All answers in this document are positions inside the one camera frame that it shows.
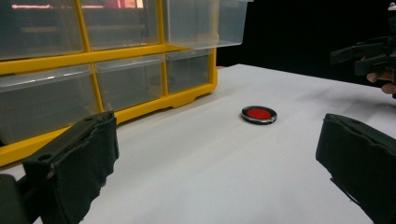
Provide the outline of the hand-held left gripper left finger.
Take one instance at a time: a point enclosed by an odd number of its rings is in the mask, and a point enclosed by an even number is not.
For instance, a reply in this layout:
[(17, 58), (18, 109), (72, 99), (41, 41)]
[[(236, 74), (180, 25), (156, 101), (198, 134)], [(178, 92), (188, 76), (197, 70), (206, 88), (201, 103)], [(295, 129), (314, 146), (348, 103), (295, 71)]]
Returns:
[(109, 112), (74, 124), (22, 162), (35, 191), (31, 218), (78, 224), (89, 212), (119, 158), (117, 119)]

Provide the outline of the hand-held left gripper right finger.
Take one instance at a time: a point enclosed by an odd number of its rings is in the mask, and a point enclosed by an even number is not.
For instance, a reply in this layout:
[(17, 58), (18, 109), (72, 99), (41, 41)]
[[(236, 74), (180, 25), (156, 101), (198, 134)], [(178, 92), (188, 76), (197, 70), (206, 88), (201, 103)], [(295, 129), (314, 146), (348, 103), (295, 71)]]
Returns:
[(328, 114), (316, 160), (374, 224), (396, 224), (396, 139), (358, 120)]

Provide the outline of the red disc with black rim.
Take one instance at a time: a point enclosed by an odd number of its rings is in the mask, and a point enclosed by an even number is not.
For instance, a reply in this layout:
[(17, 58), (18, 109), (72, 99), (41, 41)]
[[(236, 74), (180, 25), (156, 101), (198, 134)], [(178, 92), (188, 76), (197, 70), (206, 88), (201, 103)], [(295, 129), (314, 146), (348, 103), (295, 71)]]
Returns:
[(241, 118), (252, 124), (268, 125), (277, 120), (277, 113), (269, 107), (250, 105), (241, 110)]

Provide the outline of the clear plastic drawer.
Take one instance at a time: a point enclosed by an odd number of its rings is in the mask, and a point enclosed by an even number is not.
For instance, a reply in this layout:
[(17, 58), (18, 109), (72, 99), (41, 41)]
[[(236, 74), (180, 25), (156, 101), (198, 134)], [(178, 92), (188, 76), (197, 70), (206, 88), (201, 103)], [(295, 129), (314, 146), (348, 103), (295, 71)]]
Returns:
[(181, 50), (165, 54), (168, 92), (176, 93), (208, 82), (212, 49)]
[(0, 142), (49, 133), (98, 112), (87, 64), (0, 76)]
[(104, 110), (120, 111), (163, 96), (163, 55), (94, 64)]
[(243, 42), (253, 0), (163, 0), (165, 41), (187, 49), (237, 46)]
[(0, 0), (0, 61), (82, 51), (74, 0)]
[(80, 0), (91, 50), (160, 42), (157, 0)]

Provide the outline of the yellow drawer cabinet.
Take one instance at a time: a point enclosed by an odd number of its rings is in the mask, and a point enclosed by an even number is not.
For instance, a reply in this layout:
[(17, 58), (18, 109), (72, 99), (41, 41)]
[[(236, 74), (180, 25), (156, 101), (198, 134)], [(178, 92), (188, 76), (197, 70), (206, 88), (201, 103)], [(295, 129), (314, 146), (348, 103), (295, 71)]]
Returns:
[[(148, 45), (143, 47), (129, 49), (106, 49), (93, 51), (90, 47), (88, 33), (83, 19), (81, 3), (74, 0), (77, 7), (77, 15), (79, 22), (79, 30), (82, 34), (84, 51), (77, 54), (68, 54), (62, 56), (41, 57), (32, 59), (20, 59), (13, 61), (0, 62), (0, 76), (15, 73), (17, 75), (25, 75), (27, 73), (50, 70), (61, 66), (71, 66), (76, 64), (92, 65), (96, 62), (119, 60), (138, 56), (147, 56), (157, 53), (166, 53), (170, 51), (180, 51), (181, 47), (167, 43), (164, 40), (164, 21), (163, 21), (163, 1), (156, 0), (158, 7), (157, 22), (160, 42), (156, 45)], [(218, 85), (218, 71), (216, 68), (217, 53), (213, 51), (208, 59), (208, 81), (197, 87), (188, 90), (171, 93), (168, 91), (167, 81), (167, 65), (162, 65), (162, 96), (148, 103), (132, 106), (115, 113), (117, 123), (121, 124), (138, 117), (145, 116), (151, 112), (155, 112), (165, 108), (177, 108), (194, 102), (197, 98), (209, 94)], [(67, 131), (67, 127), (54, 130), (49, 133), (43, 133), (20, 142), (0, 147), (0, 167), (5, 167), (12, 163), (21, 161), (26, 157), (37, 152), (40, 148), (53, 140), (58, 135)]]

